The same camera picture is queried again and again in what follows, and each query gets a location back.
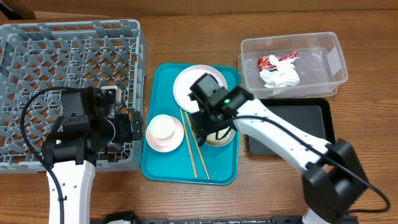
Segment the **grey bowl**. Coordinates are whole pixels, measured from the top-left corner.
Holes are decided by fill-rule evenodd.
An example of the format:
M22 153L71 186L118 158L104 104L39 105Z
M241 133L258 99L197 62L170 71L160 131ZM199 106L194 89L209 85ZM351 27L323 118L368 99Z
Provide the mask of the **grey bowl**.
M236 134L234 129L225 128L218 131L218 137L216 138L216 133L212 133L207 136L205 143L214 147L221 147L229 144Z

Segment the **white cup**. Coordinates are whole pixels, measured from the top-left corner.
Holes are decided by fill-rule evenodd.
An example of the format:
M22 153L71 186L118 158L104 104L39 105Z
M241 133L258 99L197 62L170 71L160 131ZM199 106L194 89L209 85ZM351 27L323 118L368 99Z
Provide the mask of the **white cup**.
M166 114L155 116L149 124L151 135L157 139L167 139L175 131L175 122L173 118Z

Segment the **pink bowl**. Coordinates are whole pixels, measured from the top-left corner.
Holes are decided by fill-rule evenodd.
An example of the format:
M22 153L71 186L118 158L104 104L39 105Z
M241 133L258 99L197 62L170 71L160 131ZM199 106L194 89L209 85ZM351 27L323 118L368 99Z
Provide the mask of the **pink bowl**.
M182 143L184 139L184 130L181 122L177 119L171 116L175 122L175 131L171 137L167 139L157 139L151 135L150 130L149 130L149 125L146 131L146 141L149 144L153 150L157 152L171 152L175 150L176 148L179 147L179 145Z

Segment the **red snack wrapper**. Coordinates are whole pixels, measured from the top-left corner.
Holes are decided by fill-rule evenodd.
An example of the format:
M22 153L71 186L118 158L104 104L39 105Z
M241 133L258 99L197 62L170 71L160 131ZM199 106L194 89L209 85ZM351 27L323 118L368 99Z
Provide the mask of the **red snack wrapper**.
M297 51L292 52L291 54L288 54L283 57L275 55L266 55L259 57L257 64L259 66L260 72L263 70L274 71L277 70L278 67L293 63L296 59L298 59L298 57L299 55Z

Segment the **white napkin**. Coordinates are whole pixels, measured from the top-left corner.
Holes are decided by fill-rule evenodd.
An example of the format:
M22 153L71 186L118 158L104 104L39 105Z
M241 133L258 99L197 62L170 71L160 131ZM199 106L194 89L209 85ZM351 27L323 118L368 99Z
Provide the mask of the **white napkin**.
M282 88L296 86L300 83L300 78L295 71L294 62L278 67L274 71L259 71L260 78L265 82L266 88Z

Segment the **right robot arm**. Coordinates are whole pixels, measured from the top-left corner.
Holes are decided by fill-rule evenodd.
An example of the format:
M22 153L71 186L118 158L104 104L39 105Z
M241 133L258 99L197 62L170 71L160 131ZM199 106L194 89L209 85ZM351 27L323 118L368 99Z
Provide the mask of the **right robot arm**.
M366 174L347 141L332 144L312 136L278 117L244 88L229 91L209 73L190 91L190 99L199 105L190 121L201 142L231 128L260 141L301 174L308 205L302 223L338 223L367 189Z

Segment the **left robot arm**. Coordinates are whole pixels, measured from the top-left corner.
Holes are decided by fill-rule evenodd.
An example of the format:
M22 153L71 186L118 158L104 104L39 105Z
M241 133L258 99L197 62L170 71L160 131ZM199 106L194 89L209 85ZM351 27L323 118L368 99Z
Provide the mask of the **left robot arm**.
M117 86L72 88L60 94L62 114L42 144L50 169L50 223L89 223L96 170L140 167L142 115L120 112Z

